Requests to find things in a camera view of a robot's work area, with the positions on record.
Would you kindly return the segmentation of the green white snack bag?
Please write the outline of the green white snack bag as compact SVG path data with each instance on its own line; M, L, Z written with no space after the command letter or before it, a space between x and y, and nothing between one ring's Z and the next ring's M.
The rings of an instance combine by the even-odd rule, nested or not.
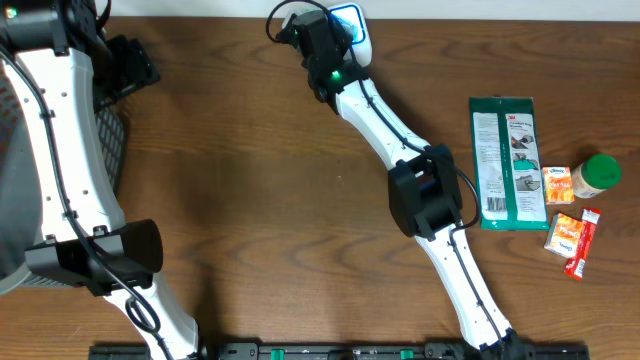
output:
M547 230L533 100L472 97L469 111L481 227Z

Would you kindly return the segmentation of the orange small box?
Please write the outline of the orange small box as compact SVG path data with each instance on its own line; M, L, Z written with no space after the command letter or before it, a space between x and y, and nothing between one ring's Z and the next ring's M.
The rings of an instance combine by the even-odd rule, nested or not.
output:
M575 200L569 167L544 167L545 199L548 205L571 204Z
M576 255L584 223L562 213L554 216L544 248L564 258Z

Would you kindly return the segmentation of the green lid spice jar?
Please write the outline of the green lid spice jar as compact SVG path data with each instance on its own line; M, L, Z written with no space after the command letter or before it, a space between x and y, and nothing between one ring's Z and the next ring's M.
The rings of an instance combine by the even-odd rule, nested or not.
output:
M607 154L596 154L571 171L574 195L588 199L616 186L622 176L618 161Z

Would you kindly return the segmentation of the red white snack stick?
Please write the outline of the red white snack stick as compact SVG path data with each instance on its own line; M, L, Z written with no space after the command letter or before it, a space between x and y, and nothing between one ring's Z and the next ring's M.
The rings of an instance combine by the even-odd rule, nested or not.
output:
M583 210L583 230L576 253L567 261L564 268L564 273L575 280L581 281L583 279L584 267L586 265L586 260L593 243L601 214L602 212L598 208L588 207Z

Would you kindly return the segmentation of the light teal wipes packet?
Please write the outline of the light teal wipes packet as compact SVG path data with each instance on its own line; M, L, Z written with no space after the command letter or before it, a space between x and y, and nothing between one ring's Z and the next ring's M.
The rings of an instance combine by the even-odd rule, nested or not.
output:
M352 36L352 43L359 44L365 39L359 13L354 8L341 9L332 15L339 21L348 34Z

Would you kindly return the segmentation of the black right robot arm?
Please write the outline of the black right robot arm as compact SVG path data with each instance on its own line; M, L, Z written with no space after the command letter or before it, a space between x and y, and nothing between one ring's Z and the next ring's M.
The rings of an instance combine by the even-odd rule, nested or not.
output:
M329 9L290 17L278 40L303 56L310 88L365 138L387 169L397 227L432 261L477 359L524 359L527 352L475 263L462 218L460 186L470 182L445 145L416 135L381 98L352 45L348 25Z

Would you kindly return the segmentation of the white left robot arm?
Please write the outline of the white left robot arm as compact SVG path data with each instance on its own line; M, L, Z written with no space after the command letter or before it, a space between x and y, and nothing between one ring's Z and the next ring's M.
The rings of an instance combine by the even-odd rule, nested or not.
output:
M117 198L126 131L113 105L156 83L141 43L108 37L91 1L5 1L1 59L26 120L41 194L41 239L27 271L84 288L117 307L144 339L145 359L204 359L197 321L162 276L157 224L130 222Z

